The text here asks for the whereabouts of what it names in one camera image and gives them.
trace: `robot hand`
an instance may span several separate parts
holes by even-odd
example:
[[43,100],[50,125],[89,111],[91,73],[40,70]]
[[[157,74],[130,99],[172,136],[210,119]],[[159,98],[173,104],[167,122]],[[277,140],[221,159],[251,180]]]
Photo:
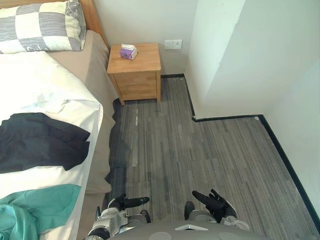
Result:
[[211,189],[209,196],[205,196],[197,191],[192,191],[192,194],[201,203],[205,204],[205,208],[209,210],[218,223],[221,222],[223,217],[233,216],[237,218],[236,210],[215,190]]

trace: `green shirt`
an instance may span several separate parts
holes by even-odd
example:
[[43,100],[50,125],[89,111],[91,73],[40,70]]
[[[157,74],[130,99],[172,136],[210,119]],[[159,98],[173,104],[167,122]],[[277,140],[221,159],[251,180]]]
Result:
[[37,240],[41,232],[65,225],[80,189],[64,184],[19,191],[0,199],[0,239]]

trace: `wooden headboard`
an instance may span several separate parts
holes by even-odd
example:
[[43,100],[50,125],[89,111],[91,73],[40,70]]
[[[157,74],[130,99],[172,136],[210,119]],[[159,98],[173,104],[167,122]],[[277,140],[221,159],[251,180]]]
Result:
[[[87,30],[100,34],[105,45],[108,47],[107,39],[101,27],[94,0],[79,0],[83,10]],[[12,8],[20,5],[41,4],[59,2],[59,0],[0,0],[0,9]]]

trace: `gray carpet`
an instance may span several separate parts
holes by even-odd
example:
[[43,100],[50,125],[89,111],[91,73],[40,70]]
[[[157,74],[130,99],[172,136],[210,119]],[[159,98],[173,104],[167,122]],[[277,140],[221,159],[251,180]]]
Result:
[[320,239],[259,119],[193,122],[184,78],[162,80],[160,104],[115,101],[114,109],[107,200],[149,196],[144,208],[154,222],[182,220],[186,201],[205,208],[192,190],[214,188],[252,232],[275,240]]

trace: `wooden nightstand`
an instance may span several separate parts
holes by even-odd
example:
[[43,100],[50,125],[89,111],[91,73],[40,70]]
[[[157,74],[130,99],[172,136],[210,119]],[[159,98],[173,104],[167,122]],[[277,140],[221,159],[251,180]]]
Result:
[[121,45],[110,51],[107,73],[119,94],[125,100],[157,99],[161,101],[160,56],[157,43],[135,44],[138,54],[134,60],[120,57]]

